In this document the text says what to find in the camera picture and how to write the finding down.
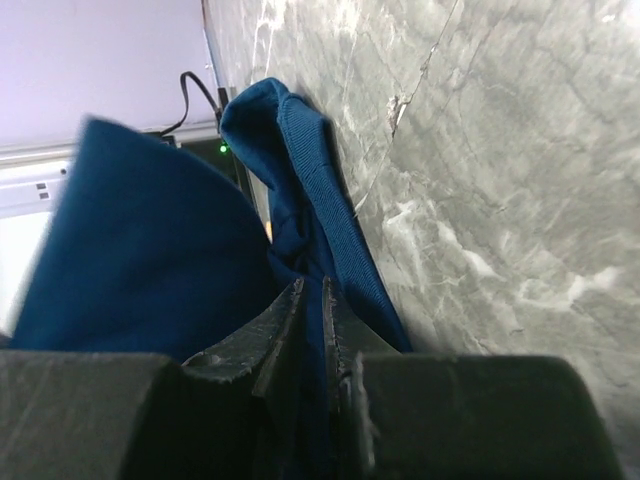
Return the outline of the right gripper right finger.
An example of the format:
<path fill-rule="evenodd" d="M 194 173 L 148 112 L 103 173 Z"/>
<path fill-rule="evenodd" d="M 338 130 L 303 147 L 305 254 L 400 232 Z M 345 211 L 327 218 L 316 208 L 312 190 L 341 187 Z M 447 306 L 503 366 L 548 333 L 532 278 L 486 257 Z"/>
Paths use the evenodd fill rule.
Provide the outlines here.
<path fill-rule="evenodd" d="M 402 353 L 323 285 L 341 479 L 619 479 L 581 376 L 550 356 Z"/>

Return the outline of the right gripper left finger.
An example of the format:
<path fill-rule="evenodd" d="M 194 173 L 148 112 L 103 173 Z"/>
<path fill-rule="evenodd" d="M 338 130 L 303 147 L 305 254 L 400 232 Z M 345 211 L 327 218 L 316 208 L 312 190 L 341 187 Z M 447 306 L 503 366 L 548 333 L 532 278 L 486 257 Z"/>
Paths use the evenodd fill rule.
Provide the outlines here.
<path fill-rule="evenodd" d="M 5 479 L 279 479 L 294 449 L 305 284 L 184 363 L 1 353 Z"/>

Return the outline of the blue polo t shirt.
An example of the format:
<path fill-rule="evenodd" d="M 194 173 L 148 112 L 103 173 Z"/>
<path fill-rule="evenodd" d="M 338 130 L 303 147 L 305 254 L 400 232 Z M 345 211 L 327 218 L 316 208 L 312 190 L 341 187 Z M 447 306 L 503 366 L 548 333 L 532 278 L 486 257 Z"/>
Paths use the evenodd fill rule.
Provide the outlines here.
<path fill-rule="evenodd" d="M 10 347 L 151 352 L 185 361 L 308 286 L 291 479 L 328 479 L 322 285 L 406 352 L 408 336 L 334 168 L 329 121 L 274 78 L 225 108 L 222 138 L 266 186 L 265 229 L 244 194 L 200 158 L 89 120 Z"/>

